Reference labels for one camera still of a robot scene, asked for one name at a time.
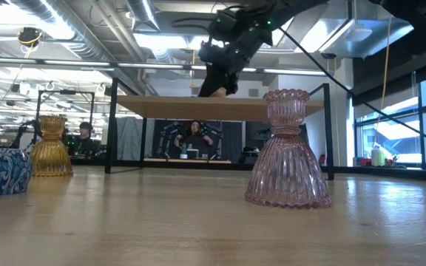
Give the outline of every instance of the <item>fluted glass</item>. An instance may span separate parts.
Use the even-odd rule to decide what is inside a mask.
[[[317,158],[299,136],[309,99],[310,95],[300,89],[264,95],[274,136],[254,165],[245,193],[247,201],[282,208],[331,206]]]
[[[41,116],[42,141],[30,153],[34,177],[72,176],[70,157],[60,141],[65,122],[67,122],[65,117]]]

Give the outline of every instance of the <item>amber glass vase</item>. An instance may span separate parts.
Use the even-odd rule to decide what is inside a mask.
[[[42,141],[30,153],[34,177],[72,176],[70,157],[60,141],[65,122],[65,117],[41,116]]]
[[[299,136],[310,95],[283,89],[264,95],[274,135],[263,147],[245,193],[247,201],[281,208],[331,206],[325,179],[310,146]]]

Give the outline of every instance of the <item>pink glass vase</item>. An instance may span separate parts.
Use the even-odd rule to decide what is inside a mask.
[[[264,145],[254,165],[245,192],[247,201],[282,208],[331,206],[317,158],[298,135],[309,98],[300,89],[264,95],[274,136]]]

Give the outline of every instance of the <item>woman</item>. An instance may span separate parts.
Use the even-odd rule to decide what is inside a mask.
[[[187,146],[192,144],[192,149],[198,150],[198,156],[202,154],[208,154],[208,148],[213,145],[213,140],[200,132],[200,121],[194,120],[187,130],[187,135],[177,135],[174,140],[174,145],[181,149],[182,144],[185,143]]]

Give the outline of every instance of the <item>person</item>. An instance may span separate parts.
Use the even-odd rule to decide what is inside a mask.
[[[201,157],[203,154],[208,154],[209,147],[213,145],[213,139],[207,135],[202,135],[200,121],[194,120],[187,129],[186,136],[179,134],[174,140],[174,145],[179,149],[181,149],[183,143],[187,146],[192,144],[192,148],[197,149],[198,156]]]
[[[81,122],[80,135],[75,139],[77,154],[83,154],[86,158],[95,156],[99,148],[95,141],[90,138],[93,126],[88,122]]]

